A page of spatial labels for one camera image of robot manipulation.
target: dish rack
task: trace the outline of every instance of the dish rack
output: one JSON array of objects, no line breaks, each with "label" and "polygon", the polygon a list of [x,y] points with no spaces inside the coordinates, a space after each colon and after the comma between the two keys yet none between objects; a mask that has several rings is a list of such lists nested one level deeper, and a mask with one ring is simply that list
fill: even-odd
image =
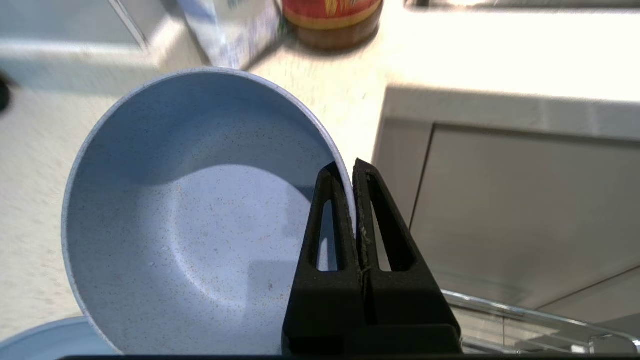
[{"label": "dish rack", "polygon": [[462,327],[465,354],[640,354],[629,334],[442,290]]}]

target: pan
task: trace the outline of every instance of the pan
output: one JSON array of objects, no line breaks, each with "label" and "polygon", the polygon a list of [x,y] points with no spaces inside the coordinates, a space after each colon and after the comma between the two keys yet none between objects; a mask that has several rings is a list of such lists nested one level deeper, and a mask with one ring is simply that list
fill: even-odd
[{"label": "pan", "polygon": [[89,134],[67,184],[62,247],[80,308],[125,354],[279,354],[331,162],[351,188],[320,121],[257,76],[196,69],[134,91]]}]

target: white countertop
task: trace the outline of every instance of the white countertop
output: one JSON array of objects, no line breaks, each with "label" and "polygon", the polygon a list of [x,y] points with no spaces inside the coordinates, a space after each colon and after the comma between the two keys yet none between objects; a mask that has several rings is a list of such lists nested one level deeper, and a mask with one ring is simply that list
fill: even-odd
[{"label": "white countertop", "polygon": [[[640,13],[401,3],[386,2],[377,37],[356,51],[289,42],[250,69],[300,98],[349,168],[371,160],[387,86],[640,101]],[[80,145],[116,98],[20,89],[14,100],[0,114],[0,340],[80,314],[62,262],[62,198]]]}]

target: jar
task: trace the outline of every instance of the jar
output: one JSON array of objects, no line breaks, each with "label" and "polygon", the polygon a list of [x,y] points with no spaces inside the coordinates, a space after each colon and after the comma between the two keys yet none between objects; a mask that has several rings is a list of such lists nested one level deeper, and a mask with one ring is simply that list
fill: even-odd
[{"label": "jar", "polygon": [[375,35],[383,0],[282,0],[282,12],[303,44],[342,50]]}]

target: plate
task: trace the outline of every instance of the plate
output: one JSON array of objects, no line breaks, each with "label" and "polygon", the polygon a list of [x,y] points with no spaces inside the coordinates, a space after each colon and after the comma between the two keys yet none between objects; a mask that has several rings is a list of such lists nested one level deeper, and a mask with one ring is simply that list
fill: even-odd
[{"label": "plate", "polygon": [[50,322],[0,343],[2,360],[57,360],[71,355],[115,355],[84,317]]}]

